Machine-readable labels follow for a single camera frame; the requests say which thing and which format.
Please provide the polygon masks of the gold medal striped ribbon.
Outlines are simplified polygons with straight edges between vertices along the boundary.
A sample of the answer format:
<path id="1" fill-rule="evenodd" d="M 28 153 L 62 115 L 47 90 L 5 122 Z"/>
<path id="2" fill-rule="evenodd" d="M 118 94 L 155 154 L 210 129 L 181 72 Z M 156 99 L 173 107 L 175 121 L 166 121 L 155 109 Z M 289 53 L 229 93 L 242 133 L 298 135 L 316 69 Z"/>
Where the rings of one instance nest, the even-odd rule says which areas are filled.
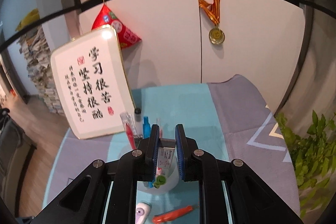
<path id="1" fill-rule="evenodd" d="M 224 32 L 219 28 L 221 19 L 221 0 L 213 0 L 208 3 L 205 0 L 198 0 L 199 7 L 205 12 L 209 20 L 214 24 L 214 27 L 209 31 L 209 40 L 213 45 L 219 46 L 225 40 Z"/>

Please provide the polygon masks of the green potted plant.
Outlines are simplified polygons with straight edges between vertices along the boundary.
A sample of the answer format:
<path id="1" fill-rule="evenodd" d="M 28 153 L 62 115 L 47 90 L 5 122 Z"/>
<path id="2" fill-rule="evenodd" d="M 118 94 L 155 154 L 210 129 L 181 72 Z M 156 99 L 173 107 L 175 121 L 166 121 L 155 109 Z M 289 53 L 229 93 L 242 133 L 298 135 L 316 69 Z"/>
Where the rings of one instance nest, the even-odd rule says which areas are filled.
<path id="1" fill-rule="evenodd" d="M 277 124 L 289 150 L 299 192 L 300 217 L 314 209 L 325 208 L 331 200 L 329 184 L 335 174 L 335 115 L 326 118 L 312 111 L 305 136 L 288 126 L 283 113 Z"/>

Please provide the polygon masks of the stack of papers on floor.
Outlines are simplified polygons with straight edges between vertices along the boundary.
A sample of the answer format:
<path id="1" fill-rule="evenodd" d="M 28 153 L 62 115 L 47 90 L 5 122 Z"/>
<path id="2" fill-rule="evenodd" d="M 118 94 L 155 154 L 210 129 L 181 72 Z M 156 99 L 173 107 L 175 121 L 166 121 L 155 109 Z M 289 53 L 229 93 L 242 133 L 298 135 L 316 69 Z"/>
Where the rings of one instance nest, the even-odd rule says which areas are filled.
<path id="1" fill-rule="evenodd" d="M 51 50 L 42 26 L 37 26 L 21 36 L 17 43 L 20 53 L 27 62 L 28 77 L 38 90 L 39 99 L 51 113 L 64 116 L 52 76 Z"/>

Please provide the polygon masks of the dark sofa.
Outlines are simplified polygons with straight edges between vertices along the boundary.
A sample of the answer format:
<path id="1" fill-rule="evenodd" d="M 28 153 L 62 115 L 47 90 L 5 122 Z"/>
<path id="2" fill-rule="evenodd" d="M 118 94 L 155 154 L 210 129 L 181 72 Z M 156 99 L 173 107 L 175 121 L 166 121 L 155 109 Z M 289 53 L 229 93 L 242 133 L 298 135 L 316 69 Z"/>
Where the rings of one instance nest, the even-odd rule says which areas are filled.
<path id="1" fill-rule="evenodd" d="M 1 109 L 1 199 L 16 217 L 23 180 L 35 145 L 9 112 L 7 108 Z"/>

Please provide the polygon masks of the white purple correction tape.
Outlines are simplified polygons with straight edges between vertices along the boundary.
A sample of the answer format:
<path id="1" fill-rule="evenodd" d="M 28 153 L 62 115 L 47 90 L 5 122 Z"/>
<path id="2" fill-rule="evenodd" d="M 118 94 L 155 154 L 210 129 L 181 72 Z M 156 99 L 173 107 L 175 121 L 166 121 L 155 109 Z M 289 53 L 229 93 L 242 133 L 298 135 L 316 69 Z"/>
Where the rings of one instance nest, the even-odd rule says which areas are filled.
<path id="1" fill-rule="evenodd" d="M 135 224 L 144 224 L 151 211 L 151 205 L 139 202 L 135 208 Z"/>

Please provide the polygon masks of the black capped pen in cup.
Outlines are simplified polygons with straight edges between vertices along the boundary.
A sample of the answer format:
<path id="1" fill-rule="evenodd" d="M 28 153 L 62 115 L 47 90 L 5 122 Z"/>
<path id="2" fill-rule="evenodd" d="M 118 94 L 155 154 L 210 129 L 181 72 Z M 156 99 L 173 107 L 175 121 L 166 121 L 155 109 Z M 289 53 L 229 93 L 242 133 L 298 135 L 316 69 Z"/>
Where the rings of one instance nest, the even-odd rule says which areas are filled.
<path id="1" fill-rule="evenodd" d="M 142 111 L 140 108 L 134 109 L 134 122 L 135 122 L 135 129 L 139 138 L 143 138 L 143 118 L 142 118 Z"/>

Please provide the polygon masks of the framed white calligraphy sign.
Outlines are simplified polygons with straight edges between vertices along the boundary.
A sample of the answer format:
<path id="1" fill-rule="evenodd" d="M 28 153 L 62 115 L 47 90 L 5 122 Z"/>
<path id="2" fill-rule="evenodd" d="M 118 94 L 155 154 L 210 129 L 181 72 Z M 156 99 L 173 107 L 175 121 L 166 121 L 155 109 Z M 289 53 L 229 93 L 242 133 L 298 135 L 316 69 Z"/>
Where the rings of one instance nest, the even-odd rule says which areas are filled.
<path id="1" fill-rule="evenodd" d="M 135 106 L 112 26 L 53 50 L 50 63 L 61 106 L 78 139 L 124 131 L 120 115 L 133 114 Z"/>

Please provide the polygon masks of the red hanging paper ornament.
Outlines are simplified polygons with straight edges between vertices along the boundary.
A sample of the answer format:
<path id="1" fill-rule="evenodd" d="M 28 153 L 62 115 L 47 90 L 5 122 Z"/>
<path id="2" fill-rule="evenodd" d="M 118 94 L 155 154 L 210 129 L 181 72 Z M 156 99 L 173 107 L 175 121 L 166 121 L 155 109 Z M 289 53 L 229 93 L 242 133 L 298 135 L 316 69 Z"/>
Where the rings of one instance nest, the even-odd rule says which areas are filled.
<path id="1" fill-rule="evenodd" d="M 104 25 L 110 25 L 114 28 L 122 50 L 142 42 L 142 39 L 124 25 L 106 4 L 102 5 L 91 30 L 98 29 Z"/>

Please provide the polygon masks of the translucent white pen cup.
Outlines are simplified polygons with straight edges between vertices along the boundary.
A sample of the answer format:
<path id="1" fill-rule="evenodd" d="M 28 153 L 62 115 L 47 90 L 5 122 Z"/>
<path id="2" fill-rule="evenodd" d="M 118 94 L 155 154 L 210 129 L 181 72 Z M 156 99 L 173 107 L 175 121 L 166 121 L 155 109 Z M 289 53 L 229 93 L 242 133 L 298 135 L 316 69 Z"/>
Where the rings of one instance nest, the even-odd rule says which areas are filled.
<path id="1" fill-rule="evenodd" d="M 157 169 L 152 182 L 139 182 L 138 190 L 152 195 L 165 194 L 179 182 L 176 140 L 159 139 Z"/>

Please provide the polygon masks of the orange pen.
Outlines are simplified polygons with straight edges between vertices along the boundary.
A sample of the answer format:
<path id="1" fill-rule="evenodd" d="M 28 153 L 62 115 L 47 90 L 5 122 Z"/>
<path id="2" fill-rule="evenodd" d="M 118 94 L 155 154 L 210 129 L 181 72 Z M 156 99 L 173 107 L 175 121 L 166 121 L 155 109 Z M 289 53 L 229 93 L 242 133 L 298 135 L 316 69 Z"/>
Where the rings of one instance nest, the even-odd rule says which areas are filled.
<path id="1" fill-rule="evenodd" d="M 193 206 L 193 205 L 188 205 L 186 207 L 180 208 L 180 209 L 176 209 L 176 210 L 172 210 L 169 211 L 167 213 L 163 213 L 160 215 L 155 215 L 152 218 L 152 223 L 166 223 L 166 222 L 170 222 L 170 221 L 174 221 L 177 218 L 180 218 L 184 215 L 189 214 L 190 212 L 194 211 L 198 206 Z"/>

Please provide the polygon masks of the green white pen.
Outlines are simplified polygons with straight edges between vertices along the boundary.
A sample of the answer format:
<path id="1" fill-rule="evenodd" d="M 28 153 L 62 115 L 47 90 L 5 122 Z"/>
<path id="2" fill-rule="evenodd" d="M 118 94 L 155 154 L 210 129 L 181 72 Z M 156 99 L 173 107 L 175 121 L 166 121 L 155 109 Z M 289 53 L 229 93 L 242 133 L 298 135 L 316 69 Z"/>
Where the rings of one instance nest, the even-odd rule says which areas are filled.
<path id="1" fill-rule="evenodd" d="M 178 182 L 175 147 L 176 141 L 174 139 L 159 139 L 157 170 L 153 186 L 160 192 L 171 190 Z"/>

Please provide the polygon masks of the blue pen in cup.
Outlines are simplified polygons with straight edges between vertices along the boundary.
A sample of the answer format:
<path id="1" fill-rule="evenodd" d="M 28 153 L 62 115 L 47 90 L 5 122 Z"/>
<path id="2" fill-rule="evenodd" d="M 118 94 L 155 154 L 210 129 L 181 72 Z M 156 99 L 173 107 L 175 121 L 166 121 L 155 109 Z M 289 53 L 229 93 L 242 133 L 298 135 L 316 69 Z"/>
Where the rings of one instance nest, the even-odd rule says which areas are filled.
<path id="1" fill-rule="evenodd" d="M 149 138 L 151 133 L 151 125 L 149 123 L 149 117 L 143 117 L 143 138 Z"/>

